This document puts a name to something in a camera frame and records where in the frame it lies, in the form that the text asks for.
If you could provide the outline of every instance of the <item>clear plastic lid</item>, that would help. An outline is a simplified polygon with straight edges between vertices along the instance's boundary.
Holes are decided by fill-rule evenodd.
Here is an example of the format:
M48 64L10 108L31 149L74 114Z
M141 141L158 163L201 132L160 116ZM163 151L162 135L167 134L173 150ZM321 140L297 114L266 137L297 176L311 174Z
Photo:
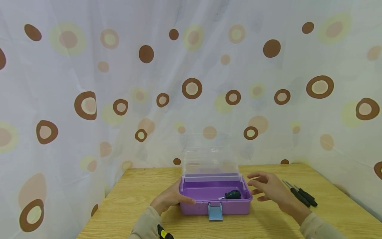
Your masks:
M229 147L186 148L182 174L189 182L240 179L236 157Z

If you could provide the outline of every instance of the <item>table surface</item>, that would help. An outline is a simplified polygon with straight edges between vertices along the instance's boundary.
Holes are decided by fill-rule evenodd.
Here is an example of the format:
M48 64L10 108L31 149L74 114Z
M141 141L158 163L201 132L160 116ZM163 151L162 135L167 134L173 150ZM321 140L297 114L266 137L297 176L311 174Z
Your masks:
M382 223L356 204L328 180L305 164L239 166L240 172L266 171L302 187L319 204L312 211L347 238L381 238ZM150 202L181 176L181 168L129 169L121 177L78 239L126 239ZM179 207L162 214L163 227L181 239L303 238L298 224L272 201L254 198L248 215L223 215L223 221L208 216L184 216Z

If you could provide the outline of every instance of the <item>toolbox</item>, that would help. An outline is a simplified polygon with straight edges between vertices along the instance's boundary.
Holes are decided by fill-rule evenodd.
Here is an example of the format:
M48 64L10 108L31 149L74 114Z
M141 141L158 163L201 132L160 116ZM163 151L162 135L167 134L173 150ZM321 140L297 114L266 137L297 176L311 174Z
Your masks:
M180 203L184 215L208 215L210 221L248 214L252 201L229 147L187 148L179 192L196 200Z

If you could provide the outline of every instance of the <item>blue latch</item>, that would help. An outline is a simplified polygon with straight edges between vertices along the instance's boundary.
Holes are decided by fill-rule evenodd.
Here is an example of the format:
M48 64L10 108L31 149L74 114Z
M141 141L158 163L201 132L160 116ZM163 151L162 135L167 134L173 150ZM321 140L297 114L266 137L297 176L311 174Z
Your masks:
M223 220L223 206L222 203L208 203L208 219L210 221Z

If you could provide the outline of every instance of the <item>sleeve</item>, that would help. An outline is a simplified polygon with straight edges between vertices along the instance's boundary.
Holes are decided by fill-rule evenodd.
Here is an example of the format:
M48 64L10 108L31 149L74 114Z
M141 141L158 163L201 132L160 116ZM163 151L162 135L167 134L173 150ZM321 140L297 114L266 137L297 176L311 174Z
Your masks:
M311 213L305 218L301 224L300 232L305 239L346 239L338 230L321 220L315 213Z
M157 211L148 206L138 218L128 239L158 239L158 224L161 224Z

